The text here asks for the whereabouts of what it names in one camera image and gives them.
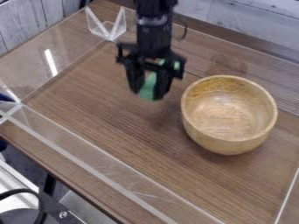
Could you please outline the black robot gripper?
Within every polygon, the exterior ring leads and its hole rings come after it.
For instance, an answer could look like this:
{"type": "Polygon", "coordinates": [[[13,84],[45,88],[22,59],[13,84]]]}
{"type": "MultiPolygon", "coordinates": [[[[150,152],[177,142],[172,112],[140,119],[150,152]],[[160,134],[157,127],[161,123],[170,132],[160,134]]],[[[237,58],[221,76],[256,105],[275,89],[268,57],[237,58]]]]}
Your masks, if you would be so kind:
{"type": "Polygon", "coordinates": [[[153,99],[161,100],[172,85],[170,66],[158,66],[161,59],[181,63],[181,77],[185,58],[172,51],[172,18],[158,24],[153,20],[136,22],[136,42],[116,44],[116,62],[125,66],[125,77],[130,91],[137,94],[145,83],[145,70],[158,71],[153,85],[153,99]]]}

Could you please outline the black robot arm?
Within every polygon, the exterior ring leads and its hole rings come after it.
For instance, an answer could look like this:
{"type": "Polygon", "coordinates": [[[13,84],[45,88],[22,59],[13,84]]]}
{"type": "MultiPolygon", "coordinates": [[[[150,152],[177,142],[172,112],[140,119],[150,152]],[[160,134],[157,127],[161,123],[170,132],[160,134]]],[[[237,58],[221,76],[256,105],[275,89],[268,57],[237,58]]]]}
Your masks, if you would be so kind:
{"type": "Polygon", "coordinates": [[[173,7],[177,0],[134,0],[136,42],[116,43],[116,63],[125,67],[130,91],[141,92],[145,71],[154,74],[152,99],[168,94],[173,78],[181,79],[186,59],[172,50],[173,7]]]}

